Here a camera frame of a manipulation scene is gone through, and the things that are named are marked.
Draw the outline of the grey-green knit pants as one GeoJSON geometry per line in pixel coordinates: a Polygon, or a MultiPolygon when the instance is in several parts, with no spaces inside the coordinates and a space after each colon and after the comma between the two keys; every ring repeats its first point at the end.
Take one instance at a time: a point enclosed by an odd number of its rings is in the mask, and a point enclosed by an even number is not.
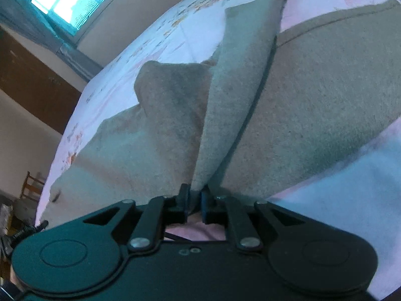
{"type": "Polygon", "coordinates": [[[104,120],[53,183],[41,219],[61,225],[123,199],[190,185],[245,200],[315,176],[400,116],[400,3],[339,10],[286,31],[287,0],[226,11],[200,63],[146,62],[138,104],[104,120]]]}

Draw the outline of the wooden chair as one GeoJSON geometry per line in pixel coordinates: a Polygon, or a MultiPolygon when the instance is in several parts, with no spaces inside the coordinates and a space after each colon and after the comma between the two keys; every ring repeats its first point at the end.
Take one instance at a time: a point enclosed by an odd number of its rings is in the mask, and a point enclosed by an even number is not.
{"type": "Polygon", "coordinates": [[[35,178],[28,171],[22,184],[19,199],[28,199],[38,202],[44,189],[44,182],[35,178]]]}

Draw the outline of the pink floral bed sheet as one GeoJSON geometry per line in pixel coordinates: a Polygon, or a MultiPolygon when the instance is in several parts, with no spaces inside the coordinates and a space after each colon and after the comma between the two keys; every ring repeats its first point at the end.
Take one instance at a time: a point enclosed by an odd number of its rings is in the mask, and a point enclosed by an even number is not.
{"type": "Polygon", "coordinates": [[[51,226],[191,186],[360,235],[400,286],[400,0],[182,0],[86,86],[37,209],[51,226]]]}

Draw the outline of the brown wooden door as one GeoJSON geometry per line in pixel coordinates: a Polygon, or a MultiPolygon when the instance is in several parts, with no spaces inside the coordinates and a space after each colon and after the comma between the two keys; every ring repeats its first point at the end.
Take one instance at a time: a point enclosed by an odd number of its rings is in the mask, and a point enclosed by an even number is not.
{"type": "Polygon", "coordinates": [[[63,134],[81,92],[1,30],[1,90],[63,134]]]}

